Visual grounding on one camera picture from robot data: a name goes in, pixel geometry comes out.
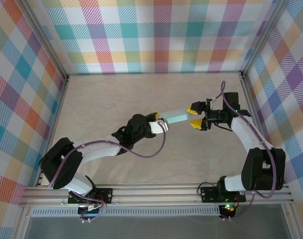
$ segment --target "light blue block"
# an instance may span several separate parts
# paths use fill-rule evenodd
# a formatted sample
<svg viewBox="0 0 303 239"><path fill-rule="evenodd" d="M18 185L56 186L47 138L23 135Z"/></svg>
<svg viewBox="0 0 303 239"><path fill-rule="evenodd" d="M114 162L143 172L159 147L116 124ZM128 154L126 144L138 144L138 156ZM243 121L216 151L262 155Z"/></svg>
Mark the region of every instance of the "light blue block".
<svg viewBox="0 0 303 239"><path fill-rule="evenodd" d="M189 119L189 114L186 110L177 110L177 111L169 111L166 113L162 113L160 118L163 118L168 123L176 123Z"/></svg>

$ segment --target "metal bracket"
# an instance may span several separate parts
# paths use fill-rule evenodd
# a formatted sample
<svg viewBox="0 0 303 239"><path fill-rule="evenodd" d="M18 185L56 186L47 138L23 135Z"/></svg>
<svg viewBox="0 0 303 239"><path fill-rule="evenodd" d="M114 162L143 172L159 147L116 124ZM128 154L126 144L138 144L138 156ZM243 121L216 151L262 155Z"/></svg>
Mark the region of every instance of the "metal bracket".
<svg viewBox="0 0 303 239"><path fill-rule="evenodd" d="M87 200L79 198L73 192L68 193L67 204L88 205ZM104 201L106 204L112 203L113 189L112 188L96 188L94 198Z"/></svg>
<svg viewBox="0 0 303 239"><path fill-rule="evenodd" d="M223 200L219 197L217 187L201 187L201 201L203 203L220 203ZM246 196L241 195L239 192L228 192L224 195L224 201L228 203L244 203Z"/></svg>

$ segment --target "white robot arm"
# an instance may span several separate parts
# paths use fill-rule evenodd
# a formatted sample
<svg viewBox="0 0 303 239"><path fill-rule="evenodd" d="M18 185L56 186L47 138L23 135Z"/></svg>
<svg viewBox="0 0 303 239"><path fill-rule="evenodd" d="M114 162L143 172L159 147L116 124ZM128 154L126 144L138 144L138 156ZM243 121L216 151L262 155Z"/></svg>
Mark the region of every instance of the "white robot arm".
<svg viewBox="0 0 303 239"><path fill-rule="evenodd" d="M205 113L202 119L190 122L194 128L206 131L211 129L212 124L220 127L219 124L225 123L238 135L247 151L241 174L222 176L217 182L220 199L227 198L230 192L281 189L284 181L285 153L268 143L253 125L250 114L240 109L238 93L224 93L223 98L222 110L212 110L211 99L195 102L187 109L189 114ZM155 137L159 133L164 134L165 140L165 132L169 130L168 124L187 120L187 113L175 111L162 115L134 115L127 126L121 127L107 138L91 143L74 144L68 138L62 138L41 159L39 165L53 189L67 188L79 195L93 198L96 195L95 184L87 176L77 173L81 163L126 153L139 140Z"/></svg>

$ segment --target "black cable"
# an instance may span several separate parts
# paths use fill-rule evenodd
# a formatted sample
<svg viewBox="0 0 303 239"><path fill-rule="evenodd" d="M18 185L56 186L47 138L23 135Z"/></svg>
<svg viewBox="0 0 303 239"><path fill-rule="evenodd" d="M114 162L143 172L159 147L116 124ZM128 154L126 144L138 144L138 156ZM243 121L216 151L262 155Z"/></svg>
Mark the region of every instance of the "black cable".
<svg viewBox="0 0 303 239"><path fill-rule="evenodd" d="M227 130L227 131L233 132L232 129L222 127L222 126L218 125L218 123L215 123L215 122L214 122L213 124L214 124L215 126L217 126L218 128L225 129L225 130Z"/></svg>
<svg viewBox="0 0 303 239"><path fill-rule="evenodd" d="M199 195L201 195L201 193L199 193L199 188L200 188L201 185L204 184L204 183L210 184L211 186L215 187L215 185L213 185L212 183L203 182L203 183L199 184L199 186L198 186L198 188L197 188L197 193L198 193Z"/></svg>

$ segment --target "colorful plaid pattern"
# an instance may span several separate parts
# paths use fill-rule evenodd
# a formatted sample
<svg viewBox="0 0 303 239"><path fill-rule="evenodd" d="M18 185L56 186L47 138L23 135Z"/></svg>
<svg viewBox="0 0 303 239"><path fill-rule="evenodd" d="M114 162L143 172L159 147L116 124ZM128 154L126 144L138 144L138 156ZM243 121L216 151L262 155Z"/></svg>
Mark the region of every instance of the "colorful plaid pattern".
<svg viewBox="0 0 303 239"><path fill-rule="evenodd" d="M63 80L14 0L0 0L0 239L34 182Z"/></svg>
<svg viewBox="0 0 303 239"><path fill-rule="evenodd" d="M276 0L30 2L69 73L108 74L239 71Z"/></svg>
<svg viewBox="0 0 303 239"><path fill-rule="evenodd" d="M303 0L291 0L250 74L264 134L287 152L285 181L303 223Z"/></svg>

